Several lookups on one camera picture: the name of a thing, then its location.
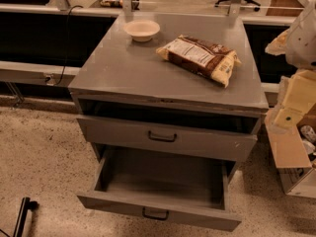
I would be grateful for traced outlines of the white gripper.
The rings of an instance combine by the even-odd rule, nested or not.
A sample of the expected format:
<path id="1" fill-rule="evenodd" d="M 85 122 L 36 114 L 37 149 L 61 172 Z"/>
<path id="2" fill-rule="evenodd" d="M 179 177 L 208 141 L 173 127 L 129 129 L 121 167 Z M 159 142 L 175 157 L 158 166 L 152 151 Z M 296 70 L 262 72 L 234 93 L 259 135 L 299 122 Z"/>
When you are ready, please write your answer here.
<path id="1" fill-rule="evenodd" d="M 266 48 L 271 55 L 285 54 L 288 30 L 280 33 Z M 281 77 L 274 125 L 288 129 L 297 125 L 316 104 L 316 72 L 297 70 L 290 78 Z"/>

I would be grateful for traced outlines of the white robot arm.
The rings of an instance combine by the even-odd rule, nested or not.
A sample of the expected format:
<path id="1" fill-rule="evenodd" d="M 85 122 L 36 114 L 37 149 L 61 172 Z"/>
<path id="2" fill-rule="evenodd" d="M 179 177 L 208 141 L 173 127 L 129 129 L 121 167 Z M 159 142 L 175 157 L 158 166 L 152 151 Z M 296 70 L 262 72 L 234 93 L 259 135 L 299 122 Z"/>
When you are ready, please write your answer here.
<path id="1" fill-rule="evenodd" d="M 291 24 L 265 49 L 271 55 L 285 55 L 296 68 L 290 77 L 281 77 L 277 104 L 269 123 L 277 129 L 296 126 L 316 103 L 316 3 L 312 0 Z"/>

